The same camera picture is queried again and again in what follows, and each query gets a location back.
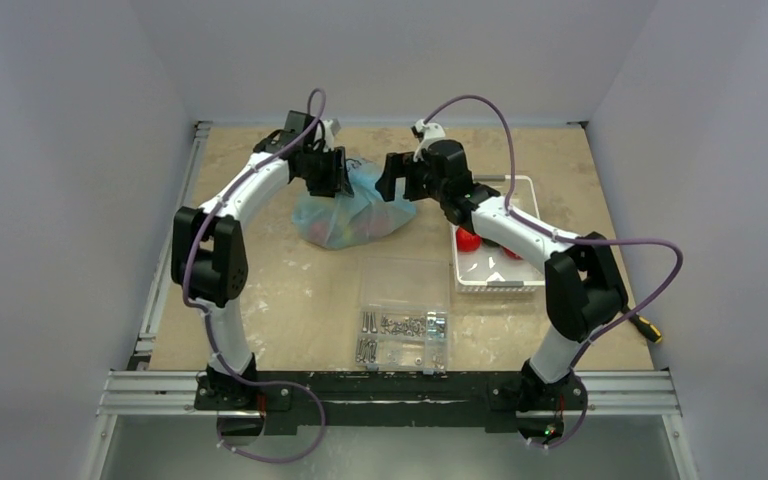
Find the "table top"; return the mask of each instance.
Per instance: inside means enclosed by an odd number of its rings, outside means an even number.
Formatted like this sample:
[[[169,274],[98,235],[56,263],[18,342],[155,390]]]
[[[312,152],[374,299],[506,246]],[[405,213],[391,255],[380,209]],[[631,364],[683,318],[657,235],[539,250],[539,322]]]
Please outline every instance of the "table top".
[[[213,128],[192,205],[215,195],[245,165],[252,146],[274,128]],[[499,128],[446,129],[465,148],[473,174],[509,173]],[[513,130],[517,173],[534,182],[540,216],[559,228],[613,237],[614,230],[580,128]],[[350,158],[383,163],[387,152],[412,150],[409,128],[344,128],[337,142]],[[354,370],[364,258],[399,257],[451,263],[449,226],[436,202],[417,202],[417,216],[377,242],[328,251],[302,240],[290,218],[304,183],[278,192],[244,232],[249,277],[240,297],[243,324],[261,370]],[[625,277],[622,257],[615,250]],[[549,322],[543,291],[532,294],[451,290],[449,370],[519,370]],[[172,285],[150,362],[153,370],[200,370],[208,359],[204,327]],[[630,324],[599,339],[579,363],[584,370],[650,370],[646,341]]]

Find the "white basket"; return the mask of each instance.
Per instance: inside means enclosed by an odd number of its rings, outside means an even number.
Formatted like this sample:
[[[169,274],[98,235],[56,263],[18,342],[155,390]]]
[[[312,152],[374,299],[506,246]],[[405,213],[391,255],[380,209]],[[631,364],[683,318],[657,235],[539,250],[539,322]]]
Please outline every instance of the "white basket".
[[[489,186],[504,191],[506,179],[496,178],[497,182],[486,181]],[[537,197],[534,194],[534,184],[526,175],[517,175],[517,188],[511,202],[527,213],[540,218],[537,209]],[[546,282],[536,268],[525,260],[514,260],[508,257],[501,247],[489,247],[482,244],[478,250],[469,253],[458,252],[455,241],[457,227],[451,227],[452,265],[455,274],[455,291],[460,293],[525,293],[543,288]]]

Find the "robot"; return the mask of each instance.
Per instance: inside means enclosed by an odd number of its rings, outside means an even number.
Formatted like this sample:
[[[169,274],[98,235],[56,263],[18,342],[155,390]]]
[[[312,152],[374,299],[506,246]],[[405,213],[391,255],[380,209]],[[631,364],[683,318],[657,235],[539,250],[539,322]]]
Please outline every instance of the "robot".
[[[172,279],[184,286],[185,301],[200,310],[214,352],[198,377],[194,407],[220,415],[258,409],[270,418],[224,422],[220,438],[293,434],[299,425],[316,424],[319,410],[327,411],[329,425],[483,427],[548,444],[564,435],[559,403],[561,410],[564,403],[586,409],[572,366],[592,334],[627,311],[628,294],[609,246],[562,239],[604,237],[580,237],[506,206],[500,192],[474,181],[463,145],[447,138],[439,124],[420,120],[411,130],[417,148],[387,154],[376,189],[392,201],[403,178],[404,198],[437,202],[449,222],[505,245],[544,274],[551,326],[537,352],[520,372],[258,371],[240,316],[239,296],[248,278],[243,232],[295,178],[311,195],[352,195],[345,150],[334,144],[339,123],[290,111],[284,127],[254,147],[227,187],[198,208],[181,207],[174,218]],[[280,159],[267,162],[276,152],[283,152]],[[208,239],[212,250],[200,243]],[[286,382],[305,385],[311,398],[293,395]],[[556,414],[521,415],[535,410]]]

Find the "plastic bag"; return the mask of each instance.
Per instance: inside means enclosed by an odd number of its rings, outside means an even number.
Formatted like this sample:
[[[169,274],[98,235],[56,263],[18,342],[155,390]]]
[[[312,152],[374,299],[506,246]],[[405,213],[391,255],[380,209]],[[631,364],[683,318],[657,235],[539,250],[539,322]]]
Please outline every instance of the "plastic bag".
[[[416,207],[402,198],[403,182],[394,201],[381,199],[375,190],[380,166],[348,159],[346,170],[354,197],[311,197],[305,192],[296,200],[293,225],[303,239],[331,250],[363,245],[395,232],[416,216]]]

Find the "blue plastic bag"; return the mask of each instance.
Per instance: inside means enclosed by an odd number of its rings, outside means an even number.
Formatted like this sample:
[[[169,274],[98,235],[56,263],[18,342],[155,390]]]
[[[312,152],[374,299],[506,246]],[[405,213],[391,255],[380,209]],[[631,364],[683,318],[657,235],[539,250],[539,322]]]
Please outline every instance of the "blue plastic bag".
[[[416,207],[402,198],[403,182],[394,201],[381,199],[375,190],[382,171],[378,165],[349,159],[346,170],[354,197],[311,197],[305,192],[296,200],[293,225],[308,242],[331,250],[363,245],[395,232],[416,216]]]

